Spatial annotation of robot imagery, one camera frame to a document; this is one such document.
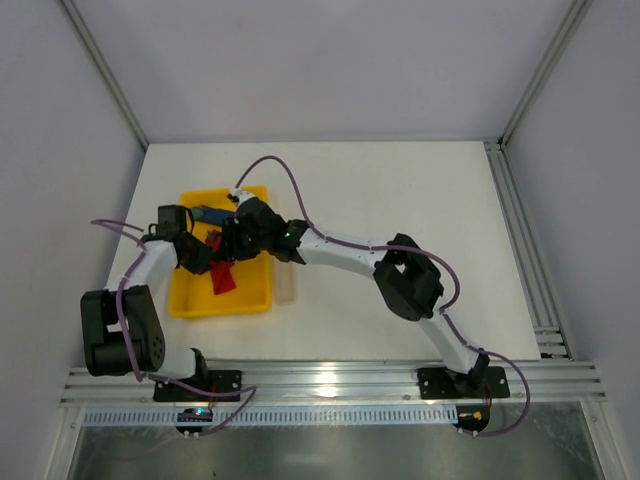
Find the blue object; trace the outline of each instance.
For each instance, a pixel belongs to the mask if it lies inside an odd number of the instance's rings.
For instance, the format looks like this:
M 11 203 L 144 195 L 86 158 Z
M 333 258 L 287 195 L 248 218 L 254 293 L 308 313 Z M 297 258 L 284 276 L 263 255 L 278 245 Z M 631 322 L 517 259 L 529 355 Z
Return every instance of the blue object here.
M 191 213 L 196 222 L 208 223 L 216 227 L 221 227 L 227 218 L 235 215 L 234 212 L 230 212 L 229 210 L 205 206 L 194 207 L 191 209 Z

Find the white table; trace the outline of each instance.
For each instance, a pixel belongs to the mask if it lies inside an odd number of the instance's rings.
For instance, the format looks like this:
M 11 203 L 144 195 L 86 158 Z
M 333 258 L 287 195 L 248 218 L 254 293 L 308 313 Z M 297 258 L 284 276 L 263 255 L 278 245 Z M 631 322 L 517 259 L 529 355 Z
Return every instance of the white table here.
M 317 225 L 374 239 L 410 235 L 458 272 L 462 296 L 451 313 L 474 341 L 515 360 L 540 358 L 481 142 L 151 145 L 127 222 L 156 221 L 158 205 L 177 203 L 182 192 L 229 187 L 266 154 L 292 168 Z M 301 217 L 276 163 L 252 172 L 246 185 L 256 184 L 268 187 L 285 219 Z M 111 278 L 135 254 L 123 239 Z M 207 358 L 440 360 L 417 326 L 387 309 L 373 281 L 331 267 L 294 270 L 292 305 L 197 320 L 168 315 L 167 279 L 155 297 L 165 336 Z M 452 284 L 445 272 L 443 282 L 447 297 Z

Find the gray wall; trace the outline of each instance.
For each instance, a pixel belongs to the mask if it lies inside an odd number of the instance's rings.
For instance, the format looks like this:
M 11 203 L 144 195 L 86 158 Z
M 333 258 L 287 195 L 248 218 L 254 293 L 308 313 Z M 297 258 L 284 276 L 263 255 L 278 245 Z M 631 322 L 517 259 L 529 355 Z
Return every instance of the gray wall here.
M 510 147 L 574 349 L 640 452 L 640 2 L 596 1 Z
M 42 478 L 80 357 L 79 299 L 100 287 L 142 150 L 52 0 L 0 6 L 0 478 Z
M 569 0 L 79 0 L 152 142 L 496 137 Z

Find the yellow tray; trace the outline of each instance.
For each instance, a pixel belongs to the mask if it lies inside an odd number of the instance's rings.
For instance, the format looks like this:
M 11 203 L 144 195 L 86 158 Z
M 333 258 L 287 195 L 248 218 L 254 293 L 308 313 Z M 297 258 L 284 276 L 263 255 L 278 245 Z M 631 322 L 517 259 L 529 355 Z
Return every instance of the yellow tray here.
M 265 202 L 268 200 L 266 187 L 245 189 Z M 235 211 L 235 206 L 227 198 L 228 193 L 226 188 L 186 192 L 180 196 L 180 204 L 185 207 L 206 205 Z M 211 230 L 219 228 L 196 222 L 193 234 L 204 242 L 207 232 Z M 231 268 L 231 276 L 236 288 L 222 295 L 214 295 L 208 273 L 193 275 L 184 268 L 176 269 L 171 277 L 169 290 L 169 315 L 199 318 L 264 312 L 271 308 L 271 259 L 266 252 L 254 259 L 236 262 Z

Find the red cloth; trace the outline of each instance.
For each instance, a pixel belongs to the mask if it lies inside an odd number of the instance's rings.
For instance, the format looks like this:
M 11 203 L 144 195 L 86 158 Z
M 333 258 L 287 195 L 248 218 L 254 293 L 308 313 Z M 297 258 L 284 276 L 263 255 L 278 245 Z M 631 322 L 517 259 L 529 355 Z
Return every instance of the red cloth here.
M 209 232 L 207 240 L 205 241 L 208 246 L 213 248 L 214 252 L 220 248 L 221 242 L 222 235 L 220 235 L 220 232 L 215 230 Z M 214 295 L 221 295 L 236 288 L 236 283 L 233 281 L 233 277 L 231 276 L 231 267 L 233 267 L 233 262 L 211 262 L 211 270 L 209 273 L 211 274 Z

